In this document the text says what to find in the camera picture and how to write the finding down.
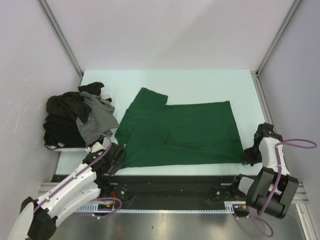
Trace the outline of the right aluminium frame post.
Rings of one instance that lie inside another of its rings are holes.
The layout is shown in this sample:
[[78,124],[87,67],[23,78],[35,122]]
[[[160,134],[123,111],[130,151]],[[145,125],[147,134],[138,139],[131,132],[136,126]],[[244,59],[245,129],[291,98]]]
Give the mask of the right aluminium frame post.
[[263,72],[265,66],[267,65],[269,59],[271,58],[272,54],[276,50],[276,47],[278,46],[280,40],[284,36],[287,28],[289,27],[291,21],[293,20],[294,16],[296,15],[298,9],[300,8],[301,4],[303,3],[303,0],[294,0],[287,11],[283,21],[281,22],[274,38],[271,41],[270,46],[268,47],[266,53],[264,54],[257,70],[255,71],[256,76],[259,78],[261,73]]

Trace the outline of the aluminium front rail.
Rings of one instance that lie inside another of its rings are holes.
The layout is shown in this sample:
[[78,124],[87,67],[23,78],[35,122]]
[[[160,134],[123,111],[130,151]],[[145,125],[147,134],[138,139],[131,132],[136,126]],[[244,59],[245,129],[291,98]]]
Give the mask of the aluminium front rail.
[[[44,195],[47,192],[50,192],[54,187],[58,185],[57,182],[44,182],[40,185],[39,191],[37,196],[40,197]],[[308,204],[309,200],[304,188],[303,183],[299,183],[298,189],[295,193],[295,196],[293,197],[293,200],[291,202],[292,204]]]

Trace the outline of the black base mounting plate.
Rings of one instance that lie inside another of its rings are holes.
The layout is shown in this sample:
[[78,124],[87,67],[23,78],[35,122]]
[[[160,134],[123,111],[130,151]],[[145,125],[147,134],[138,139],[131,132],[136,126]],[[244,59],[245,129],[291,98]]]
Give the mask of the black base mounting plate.
[[102,197],[116,196],[122,205],[159,202],[241,202],[232,195],[235,176],[107,176],[95,180]]

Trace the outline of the grey t shirt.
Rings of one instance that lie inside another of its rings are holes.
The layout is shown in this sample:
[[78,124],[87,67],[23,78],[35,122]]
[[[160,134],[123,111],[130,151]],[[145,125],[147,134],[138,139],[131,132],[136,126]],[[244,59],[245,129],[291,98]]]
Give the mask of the grey t shirt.
[[86,123],[83,123],[79,118],[76,120],[78,131],[83,140],[91,145],[100,139],[97,133],[112,136],[113,129],[117,129],[120,125],[114,116],[115,107],[112,106],[110,98],[104,99],[102,96],[90,94],[88,92],[81,92],[80,96],[83,101],[91,108]]

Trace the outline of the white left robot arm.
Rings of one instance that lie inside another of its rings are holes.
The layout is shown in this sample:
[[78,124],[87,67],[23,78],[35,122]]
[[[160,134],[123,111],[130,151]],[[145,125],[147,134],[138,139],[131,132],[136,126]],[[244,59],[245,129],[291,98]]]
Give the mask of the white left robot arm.
[[90,201],[110,202],[110,214],[121,209],[122,201],[104,177],[114,175],[121,168],[125,150],[115,143],[103,147],[97,142],[87,151],[76,170],[58,185],[36,199],[27,197],[22,202],[21,213],[27,207],[32,209],[22,222],[22,239],[50,239],[67,217]]

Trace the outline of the white plastic bin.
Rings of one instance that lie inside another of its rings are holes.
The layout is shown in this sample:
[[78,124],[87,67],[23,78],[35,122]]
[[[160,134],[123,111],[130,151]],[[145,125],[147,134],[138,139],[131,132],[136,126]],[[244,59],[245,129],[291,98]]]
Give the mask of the white plastic bin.
[[[112,94],[108,91],[104,91],[102,93],[102,98],[106,99],[106,98],[111,98]],[[81,152],[81,151],[86,151],[85,147],[65,147],[65,146],[55,146],[55,145],[48,145],[46,143],[44,143],[44,146],[50,150],[50,151],[56,151],[56,152]]]

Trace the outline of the green t shirt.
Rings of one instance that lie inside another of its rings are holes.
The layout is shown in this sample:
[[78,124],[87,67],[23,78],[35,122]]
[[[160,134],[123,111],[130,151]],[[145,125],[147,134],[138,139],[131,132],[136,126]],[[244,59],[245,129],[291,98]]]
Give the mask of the green t shirt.
[[168,96],[141,88],[115,133],[122,168],[238,164],[243,146],[231,103],[168,105]]

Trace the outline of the left aluminium frame post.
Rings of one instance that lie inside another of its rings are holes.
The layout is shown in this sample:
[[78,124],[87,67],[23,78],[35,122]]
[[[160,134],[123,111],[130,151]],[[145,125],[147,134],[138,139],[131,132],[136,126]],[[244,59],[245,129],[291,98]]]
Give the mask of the left aluminium frame post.
[[65,37],[60,24],[58,23],[49,3],[47,0],[37,0],[41,10],[44,13],[44,16],[46,17],[50,27],[52,28],[56,38],[58,39],[63,51],[65,52],[67,58],[69,59],[73,69],[76,71],[77,75],[80,77],[80,79],[83,78],[84,72],[81,69],[81,66],[76,59],[76,56],[67,40]]

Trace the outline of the black t shirt pile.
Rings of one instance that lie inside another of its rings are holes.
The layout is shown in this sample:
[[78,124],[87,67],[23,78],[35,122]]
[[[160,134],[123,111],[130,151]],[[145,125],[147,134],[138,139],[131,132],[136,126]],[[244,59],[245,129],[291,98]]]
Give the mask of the black t shirt pile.
[[78,87],[78,91],[69,91],[61,95],[54,95],[47,100],[44,128],[44,143],[57,147],[79,148],[85,147],[86,142],[80,135],[76,120],[87,122],[91,108],[84,103],[81,92],[101,95],[104,84],[94,82]]

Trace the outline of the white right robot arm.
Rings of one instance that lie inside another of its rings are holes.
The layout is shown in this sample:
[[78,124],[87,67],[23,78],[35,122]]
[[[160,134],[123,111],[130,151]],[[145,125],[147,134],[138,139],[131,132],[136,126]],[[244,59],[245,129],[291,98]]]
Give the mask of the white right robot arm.
[[256,177],[239,174],[234,177],[230,194],[237,201],[245,201],[257,213],[266,213],[283,219],[299,186],[286,166],[282,152],[283,137],[275,133],[269,123],[259,124],[253,137],[253,146],[243,150],[243,165],[262,168]]

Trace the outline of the aluminium frame post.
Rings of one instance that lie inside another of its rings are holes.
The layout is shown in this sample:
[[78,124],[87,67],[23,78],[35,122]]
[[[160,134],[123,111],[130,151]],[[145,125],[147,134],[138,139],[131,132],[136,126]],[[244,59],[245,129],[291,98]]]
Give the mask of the aluminium frame post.
[[263,72],[265,66],[267,65],[269,59],[271,58],[272,54],[276,50],[276,47],[278,46],[280,40],[284,36],[287,28],[289,27],[291,21],[293,20],[294,16],[296,15],[298,9],[300,8],[301,4],[303,3],[303,0],[294,0],[287,11],[283,21],[281,22],[274,38],[271,41],[270,46],[268,47],[266,53],[264,54],[257,70],[255,71],[256,76],[259,78],[261,73]]
[[81,69],[81,66],[76,59],[76,56],[67,40],[65,37],[60,24],[58,23],[49,3],[47,0],[37,0],[41,10],[44,13],[44,16],[46,17],[50,27],[52,28],[56,38],[58,39],[63,51],[65,52],[67,58],[69,59],[73,69],[76,71],[77,75],[80,77],[80,79],[83,78],[84,72]]

